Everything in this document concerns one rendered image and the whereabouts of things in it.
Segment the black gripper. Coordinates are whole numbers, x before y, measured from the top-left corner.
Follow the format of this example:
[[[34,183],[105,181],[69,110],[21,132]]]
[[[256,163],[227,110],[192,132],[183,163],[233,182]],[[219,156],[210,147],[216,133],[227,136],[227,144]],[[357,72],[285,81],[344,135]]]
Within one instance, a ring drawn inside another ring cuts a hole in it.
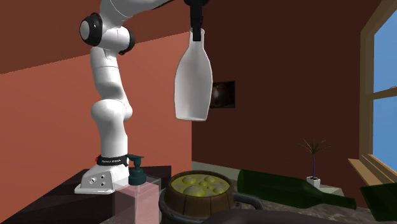
[[[192,40],[200,42],[202,37],[202,7],[205,6],[209,0],[183,0],[186,5],[190,7],[190,26],[192,28]]]

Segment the white bottle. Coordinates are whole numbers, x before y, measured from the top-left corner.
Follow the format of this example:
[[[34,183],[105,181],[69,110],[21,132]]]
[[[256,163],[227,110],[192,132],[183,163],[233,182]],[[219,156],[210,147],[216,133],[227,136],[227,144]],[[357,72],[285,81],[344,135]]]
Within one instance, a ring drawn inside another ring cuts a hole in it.
[[[188,121],[207,120],[212,94],[212,68],[204,49],[205,30],[200,41],[190,31],[188,48],[179,61],[174,79],[176,118]]]

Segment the wooden barrel bowl yellow filling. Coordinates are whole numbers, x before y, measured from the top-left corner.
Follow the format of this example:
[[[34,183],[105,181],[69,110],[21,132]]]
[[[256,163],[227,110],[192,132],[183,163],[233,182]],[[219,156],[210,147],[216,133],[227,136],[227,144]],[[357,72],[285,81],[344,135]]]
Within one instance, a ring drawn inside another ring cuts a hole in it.
[[[215,213],[233,209],[233,184],[212,171],[185,171],[171,177],[160,194],[162,224],[201,224]]]

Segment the pink soap dispenser teal pump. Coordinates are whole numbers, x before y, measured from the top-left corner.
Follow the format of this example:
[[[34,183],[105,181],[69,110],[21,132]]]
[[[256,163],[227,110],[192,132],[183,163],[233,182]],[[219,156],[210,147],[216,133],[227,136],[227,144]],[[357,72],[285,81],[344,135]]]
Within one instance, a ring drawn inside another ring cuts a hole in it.
[[[127,155],[134,164],[128,185],[117,190],[114,197],[113,224],[159,224],[158,199],[161,179],[147,175],[141,167],[142,156]]]

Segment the dark green glass bottle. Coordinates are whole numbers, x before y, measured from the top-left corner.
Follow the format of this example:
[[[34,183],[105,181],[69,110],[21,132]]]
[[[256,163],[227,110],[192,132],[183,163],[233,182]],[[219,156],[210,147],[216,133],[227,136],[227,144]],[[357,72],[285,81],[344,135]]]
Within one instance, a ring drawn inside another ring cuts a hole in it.
[[[258,171],[241,169],[237,189],[240,193],[254,195],[262,200],[300,209],[319,204],[357,208],[354,198],[324,193],[306,180]]]
[[[397,221],[397,183],[363,186],[360,190],[376,221]]]

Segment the wooden framed window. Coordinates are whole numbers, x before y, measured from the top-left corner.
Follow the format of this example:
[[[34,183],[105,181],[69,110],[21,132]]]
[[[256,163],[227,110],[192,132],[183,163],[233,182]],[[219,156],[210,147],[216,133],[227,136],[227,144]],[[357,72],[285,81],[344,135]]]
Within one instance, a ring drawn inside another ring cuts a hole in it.
[[[375,92],[374,36],[397,10],[397,0],[381,0],[361,31],[359,92],[359,158],[350,164],[367,185],[397,183],[397,172],[373,156],[373,101],[397,96],[397,87]]]

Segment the small potted plant white pot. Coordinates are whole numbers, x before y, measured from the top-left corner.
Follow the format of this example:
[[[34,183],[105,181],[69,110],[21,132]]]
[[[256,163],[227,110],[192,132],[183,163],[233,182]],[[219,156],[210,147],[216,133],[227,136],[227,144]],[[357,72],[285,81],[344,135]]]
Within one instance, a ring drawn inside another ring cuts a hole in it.
[[[303,141],[304,144],[299,143],[299,145],[307,149],[312,157],[312,172],[310,176],[306,177],[306,181],[315,188],[319,189],[321,179],[316,176],[316,153],[323,149],[330,149],[331,146],[323,146],[323,144],[326,142],[325,140],[316,143],[314,138],[311,138],[310,141],[303,139]]]

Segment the dark robot stand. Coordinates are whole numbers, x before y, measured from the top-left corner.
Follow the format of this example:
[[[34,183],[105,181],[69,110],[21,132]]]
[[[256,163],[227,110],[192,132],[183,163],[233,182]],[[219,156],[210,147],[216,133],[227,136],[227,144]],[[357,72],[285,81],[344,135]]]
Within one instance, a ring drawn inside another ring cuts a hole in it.
[[[158,203],[145,209],[145,220],[136,221],[134,198],[115,192],[110,195],[75,194],[87,170],[83,169],[0,224],[150,224],[159,217]]]

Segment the dark wall picture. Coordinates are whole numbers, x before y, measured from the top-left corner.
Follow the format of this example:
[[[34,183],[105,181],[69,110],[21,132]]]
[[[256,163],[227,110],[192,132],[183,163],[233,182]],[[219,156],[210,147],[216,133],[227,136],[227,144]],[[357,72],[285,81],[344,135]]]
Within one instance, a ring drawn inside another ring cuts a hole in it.
[[[215,82],[212,85],[210,108],[235,107],[235,81]]]

